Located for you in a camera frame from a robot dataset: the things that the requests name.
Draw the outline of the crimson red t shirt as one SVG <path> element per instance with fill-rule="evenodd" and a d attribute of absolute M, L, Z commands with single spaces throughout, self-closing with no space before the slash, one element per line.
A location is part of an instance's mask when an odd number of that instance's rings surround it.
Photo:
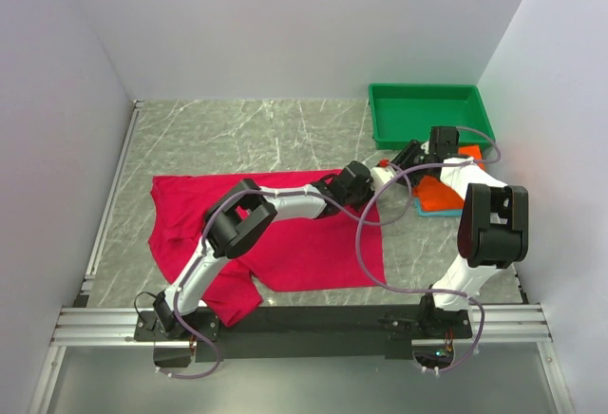
<path fill-rule="evenodd" d="M 148 239 L 165 279 L 173 283 L 199 243 L 203 214 L 244 178 L 241 174 L 155 176 L 151 197 L 156 220 Z M 256 246 L 223 268 L 205 289 L 202 301 L 231 327 L 257 308 L 255 283 L 273 292 L 307 292 L 369 287 L 386 279 L 379 213 L 370 225 L 338 213 L 323 219 L 290 219 L 272 225 Z"/>

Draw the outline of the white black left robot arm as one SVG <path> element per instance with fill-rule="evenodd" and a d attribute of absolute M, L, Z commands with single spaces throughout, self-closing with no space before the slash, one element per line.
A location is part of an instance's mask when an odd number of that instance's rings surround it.
<path fill-rule="evenodd" d="M 274 292 L 363 288 L 382 275 L 382 233 L 371 171 L 157 176 L 148 244 L 167 280 L 153 303 L 170 339 L 200 304 L 233 326 Z"/>

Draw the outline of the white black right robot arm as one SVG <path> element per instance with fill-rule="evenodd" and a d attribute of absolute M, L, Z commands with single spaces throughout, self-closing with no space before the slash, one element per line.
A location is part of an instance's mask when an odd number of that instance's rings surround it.
<path fill-rule="evenodd" d="M 393 160 L 371 170 L 377 191 L 434 177 L 464 202 L 454 261 L 423 294 L 416 312 L 389 320 L 390 329 L 411 337 L 470 336 L 468 309 L 480 288 L 528 251 L 527 190 L 494 179 L 480 160 L 460 154 L 462 132 L 461 126 L 434 126 L 428 141 L 410 141 Z"/>

